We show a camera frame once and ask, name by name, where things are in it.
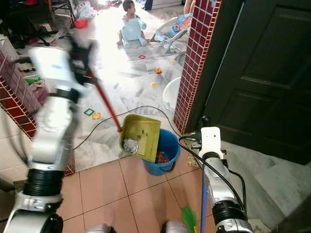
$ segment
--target white tiled wall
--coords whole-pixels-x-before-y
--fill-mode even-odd
[[[8,140],[8,135],[4,128],[6,123],[4,117],[7,118],[8,125],[11,129],[11,138],[21,151],[18,141],[18,136],[22,134],[26,151],[30,152],[31,140],[19,130],[18,126],[10,119],[9,116],[0,108],[0,177],[9,183],[13,181],[26,179],[27,167],[23,164],[20,158],[16,155]]]

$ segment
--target yellow toy piece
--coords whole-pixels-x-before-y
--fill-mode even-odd
[[[156,73],[156,74],[160,74],[160,73],[162,73],[162,70],[161,70],[160,68],[156,68],[156,69],[155,69],[155,73]]]
[[[93,113],[92,114],[92,120],[98,120],[101,118],[101,113]]]

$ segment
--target bucket handle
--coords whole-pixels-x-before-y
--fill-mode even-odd
[[[165,170],[165,169],[163,169],[163,168],[161,168],[161,167],[160,167],[160,170],[161,170],[161,171],[164,171],[164,172],[170,172],[170,171],[173,171],[173,169],[174,169],[174,167],[175,167],[175,163],[176,163],[176,161],[174,161],[174,162],[172,163],[171,168],[170,168],[170,169],[168,169],[168,170]]]

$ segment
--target terracotta floor tile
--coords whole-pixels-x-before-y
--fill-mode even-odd
[[[137,228],[128,197],[115,201],[84,214],[86,230],[106,223],[118,233],[137,233]]]
[[[64,221],[63,233],[84,233],[83,215]]]
[[[173,171],[167,172],[165,175],[167,179],[172,179],[176,176],[185,174],[189,171],[193,171],[198,169],[197,167],[189,166],[187,163],[187,157],[190,156],[190,153],[187,152],[185,149],[181,148],[179,157],[176,161],[176,165]]]
[[[63,179],[63,203],[57,210],[63,220],[82,214],[79,173]]]
[[[200,229],[201,227],[201,221],[198,221],[198,227]],[[205,233],[214,233],[216,232],[215,222],[213,216],[206,217],[206,227],[205,227]]]
[[[167,180],[165,175],[149,174],[143,160],[135,156],[120,159],[120,165],[129,195]]]
[[[178,176],[169,183],[180,207],[189,206],[201,219],[202,170],[197,169],[182,176]],[[209,201],[207,201],[207,216],[211,215]]]
[[[127,196],[118,161],[80,172],[84,213]]]
[[[168,219],[180,219],[180,208],[168,182],[130,195],[140,233],[159,233]]]

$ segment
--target red container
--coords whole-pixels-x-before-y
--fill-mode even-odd
[[[85,28],[88,26],[88,19],[74,20],[73,23],[76,28]]]

